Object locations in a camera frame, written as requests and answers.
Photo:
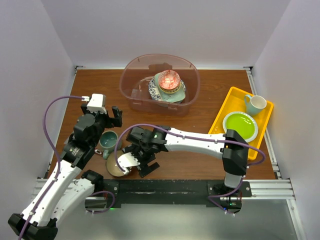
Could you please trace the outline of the blue floral plate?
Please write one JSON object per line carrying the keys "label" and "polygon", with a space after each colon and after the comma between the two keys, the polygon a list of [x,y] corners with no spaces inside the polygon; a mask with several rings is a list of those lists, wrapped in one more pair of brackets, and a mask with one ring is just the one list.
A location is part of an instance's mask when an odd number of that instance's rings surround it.
{"label": "blue floral plate", "polygon": [[155,78],[155,77],[153,77],[153,78],[149,81],[149,84],[148,84],[148,92],[149,92],[149,94],[150,94],[150,96],[151,96],[151,98],[152,98],[153,100],[162,102],[161,96],[160,96],[159,92],[158,92],[157,89],[156,89],[154,78]]}

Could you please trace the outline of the red patterned bowl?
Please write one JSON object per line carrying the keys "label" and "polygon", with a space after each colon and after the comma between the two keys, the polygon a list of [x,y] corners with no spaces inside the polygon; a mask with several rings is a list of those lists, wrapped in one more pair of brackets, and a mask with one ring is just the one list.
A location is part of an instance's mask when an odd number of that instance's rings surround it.
{"label": "red patterned bowl", "polygon": [[180,85],[181,78],[174,70],[164,70],[160,72],[158,84],[165,89],[174,89]]}

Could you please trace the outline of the teal ceramic cup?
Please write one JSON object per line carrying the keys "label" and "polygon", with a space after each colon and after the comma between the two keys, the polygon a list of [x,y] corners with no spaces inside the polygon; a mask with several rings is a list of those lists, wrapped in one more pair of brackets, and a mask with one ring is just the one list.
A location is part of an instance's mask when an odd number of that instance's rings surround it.
{"label": "teal ceramic cup", "polygon": [[116,147],[116,143],[119,137],[116,132],[108,130],[102,133],[99,139],[99,145],[103,151],[102,157],[104,160],[107,160],[109,155],[115,151],[115,149],[120,150],[122,148],[122,141],[119,140],[119,143]]}

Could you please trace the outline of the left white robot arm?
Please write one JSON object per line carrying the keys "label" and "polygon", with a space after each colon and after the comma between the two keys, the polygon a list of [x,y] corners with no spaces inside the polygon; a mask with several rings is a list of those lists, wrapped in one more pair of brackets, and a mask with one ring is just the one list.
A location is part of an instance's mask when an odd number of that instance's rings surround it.
{"label": "left white robot arm", "polygon": [[64,145],[50,178],[22,213],[14,213],[9,226],[20,240],[53,240],[58,224],[80,202],[89,196],[99,196],[104,190],[104,178],[87,170],[72,190],[66,191],[74,178],[82,172],[95,153],[105,129],[122,126],[122,111],[112,107],[109,117],[104,107],[93,111],[87,104],[81,106],[80,116]]}

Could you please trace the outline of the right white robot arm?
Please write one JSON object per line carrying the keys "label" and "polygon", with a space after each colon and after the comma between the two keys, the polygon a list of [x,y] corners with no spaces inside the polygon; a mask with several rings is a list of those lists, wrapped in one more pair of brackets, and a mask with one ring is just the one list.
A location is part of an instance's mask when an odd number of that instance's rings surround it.
{"label": "right white robot arm", "polygon": [[230,197],[241,190],[247,172],[249,146],[235,131],[203,134],[182,131],[173,127],[136,124],[126,130],[130,145],[117,158],[117,165],[124,173],[137,167],[144,177],[159,167],[150,164],[160,152],[191,152],[205,154],[222,161],[225,171],[223,192]]}

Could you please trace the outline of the yellow flower patterned bowl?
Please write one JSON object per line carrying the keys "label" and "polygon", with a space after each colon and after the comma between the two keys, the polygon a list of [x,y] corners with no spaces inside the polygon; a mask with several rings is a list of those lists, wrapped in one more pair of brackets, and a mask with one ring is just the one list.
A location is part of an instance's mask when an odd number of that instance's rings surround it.
{"label": "yellow flower patterned bowl", "polygon": [[174,93],[178,92],[180,90],[180,88],[181,88],[181,86],[178,86],[178,87],[173,88],[173,89],[164,89],[164,88],[161,88],[160,86],[158,87],[160,92],[168,94],[168,95],[171,95],[171,94],[174,94]]}

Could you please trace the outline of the white cream bowl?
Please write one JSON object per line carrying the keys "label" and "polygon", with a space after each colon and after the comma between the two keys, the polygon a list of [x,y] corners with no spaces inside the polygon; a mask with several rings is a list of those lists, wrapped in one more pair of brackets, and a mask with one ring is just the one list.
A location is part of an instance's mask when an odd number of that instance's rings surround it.
{"label": "white cream bowl", "polygon": [[179,91],[180,88],[181,88],[181,85],[177,86],[176,88],[172,88],[172,89],[166,89],[166,88],[160,87],[160,89],[167,94],[173,94],[173,93]]}

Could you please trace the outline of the mint green rectangular dish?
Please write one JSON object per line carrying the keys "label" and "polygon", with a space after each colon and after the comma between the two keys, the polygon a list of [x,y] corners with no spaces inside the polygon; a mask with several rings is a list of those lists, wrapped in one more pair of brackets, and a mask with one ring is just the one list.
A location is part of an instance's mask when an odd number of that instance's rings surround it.
{"label": "mint green rectangular dish", "polygon": [[180,81],[180,88],[176,92],[165,93],[161,89],[161,87],[159,86],[159,83],[158,83],[159,75],[160,75],[160,73],[157,73],[154,76],[154,83],[155,83],[156,90],[158,91],[158,93],[161,97],[161,101],[162,102],[169,102],[169,103],[177,103],[177,102],[181,103],[186,97],[186,86],[185,86],[184,82],[182,80]]}

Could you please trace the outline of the brown beige bowl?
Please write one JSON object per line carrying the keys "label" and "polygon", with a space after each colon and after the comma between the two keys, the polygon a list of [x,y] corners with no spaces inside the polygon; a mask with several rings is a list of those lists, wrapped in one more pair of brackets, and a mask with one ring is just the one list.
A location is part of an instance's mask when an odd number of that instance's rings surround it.
{"label": "brown beige bowl", "polygon": [[115,160],[115,152],[111,152],[106,159],[106,169],[109,172],[110,175],[114,177],[123,177],[128,175],[130,172],[123,172],[118,168],[118,165],[116,164]]}

